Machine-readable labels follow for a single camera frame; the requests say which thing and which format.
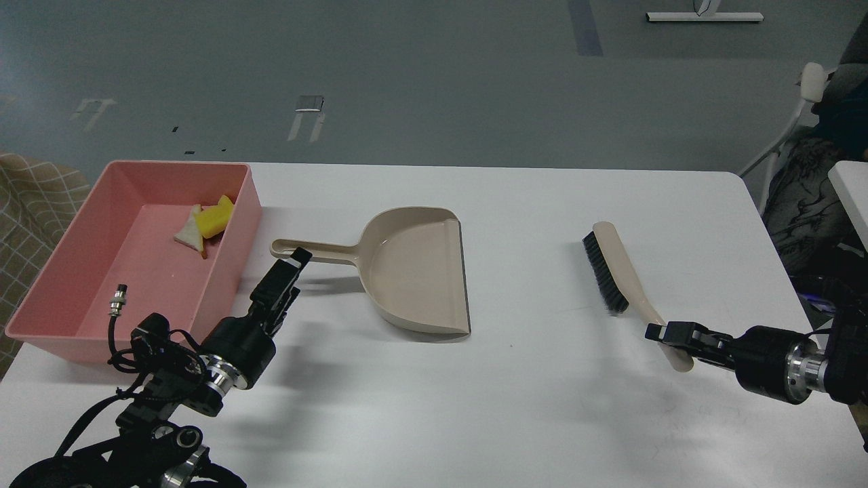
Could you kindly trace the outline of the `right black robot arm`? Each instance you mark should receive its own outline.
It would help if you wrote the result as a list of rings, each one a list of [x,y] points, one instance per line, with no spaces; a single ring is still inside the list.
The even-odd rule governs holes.
[[[690,321],[649,324],[645,337],[688,358],[731,371],[753,394],[799,405],[813,392],[849,408],[866,438],[866,296],[831,276],[793,275],[807,313],[825,317],[811,331],[754,325],[739,337]]]

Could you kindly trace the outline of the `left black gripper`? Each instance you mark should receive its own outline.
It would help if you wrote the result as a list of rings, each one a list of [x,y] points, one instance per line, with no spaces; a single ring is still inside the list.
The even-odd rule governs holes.
[[[221,319],[205,337],[201,356],[207,362],[211,389],[249,390],[256,385],[276,353],[272,336],[300,293],[295,284],[311,258],[311,252],[298,247],[288,258],[274,262],[249,296],[248,314]]]

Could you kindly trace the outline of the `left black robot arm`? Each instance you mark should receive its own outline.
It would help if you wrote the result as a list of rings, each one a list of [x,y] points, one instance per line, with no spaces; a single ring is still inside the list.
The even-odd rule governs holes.
[[[217,416],[232,389],[251,389],[276,355],[274,336],[312,260],[303,247],[280,256],[252,290],[247,313],[221,319],[202,341],[183,341],[160,313],[146,316],[118,349],[115,328],[127,285],[111,300],[108,359],[133,374],[130,387],[85,411],[52,457],[31,464],[13,487],[243,487],[232,470],[214,463],[199,427],[173,423],[178,407]]]

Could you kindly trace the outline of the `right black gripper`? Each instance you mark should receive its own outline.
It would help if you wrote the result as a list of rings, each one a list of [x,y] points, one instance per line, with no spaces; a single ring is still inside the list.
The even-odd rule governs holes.
[[[735,338],[696,322],[648,324],[645,339],[686,351],[692,358],[735,373],[747,392],[799,405],[811,395],[800,373],[803,359],[814,353],[805,334],[756,325]]]

